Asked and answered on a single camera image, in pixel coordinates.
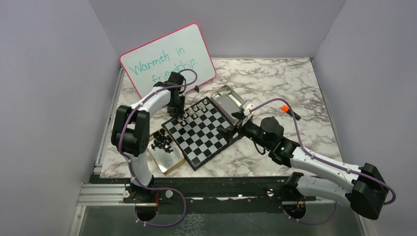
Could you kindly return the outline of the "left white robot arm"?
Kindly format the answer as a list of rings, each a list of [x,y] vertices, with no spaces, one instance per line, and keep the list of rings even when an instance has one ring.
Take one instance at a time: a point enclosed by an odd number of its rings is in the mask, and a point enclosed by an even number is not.
[[[146,150],[150,139],[150,119],[166,107],[169,116],[182,118],[185,110],[186,79],[181,72],[171,72],[168,80],[156,83],[150,93],[132,106],[121,105],[116,110],[111,143],[124,156],[131,174],[130,185],[143,202],[153,199]]]

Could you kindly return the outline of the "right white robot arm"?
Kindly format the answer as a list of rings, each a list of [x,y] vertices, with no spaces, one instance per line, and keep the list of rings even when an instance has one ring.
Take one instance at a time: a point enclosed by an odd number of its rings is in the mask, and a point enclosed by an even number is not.
[[[274,117],[264,118],[256,125],[251,118],[242,118],[235,125],[219,127],[217,131],[229,143],[233,137],[247,137],[260,145],[278,165],[312,173],[292,173],[284,186],[290,200],[298,197],[320,197],[342,204],[371,220],[377,220],[389,188],[378,168],[370,163],[363,166],[333,160],[284,137],[284,127]]]

